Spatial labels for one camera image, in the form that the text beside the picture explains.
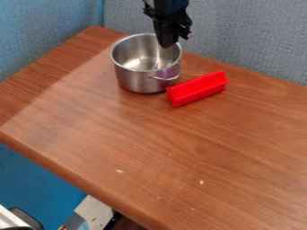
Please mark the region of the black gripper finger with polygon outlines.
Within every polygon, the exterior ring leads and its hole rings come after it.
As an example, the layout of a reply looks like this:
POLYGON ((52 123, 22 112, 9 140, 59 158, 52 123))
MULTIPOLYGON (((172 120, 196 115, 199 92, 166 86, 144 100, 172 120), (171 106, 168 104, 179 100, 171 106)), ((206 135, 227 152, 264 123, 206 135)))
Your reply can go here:
POLYGON ((179 40, 178 26, 175 22, 154 22, 154 29, 160 46, 166 49, 179 40))

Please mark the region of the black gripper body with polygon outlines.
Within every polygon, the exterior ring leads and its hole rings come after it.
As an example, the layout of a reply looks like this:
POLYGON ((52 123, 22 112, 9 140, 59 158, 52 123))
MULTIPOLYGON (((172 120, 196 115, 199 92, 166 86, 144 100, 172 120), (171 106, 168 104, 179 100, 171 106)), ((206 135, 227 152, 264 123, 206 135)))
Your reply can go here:
POLYGON ((152 22, 175 22, 179 38, 191 38, 192 20, 186 12, 190 0, 143 0, 144 14, 152 22))

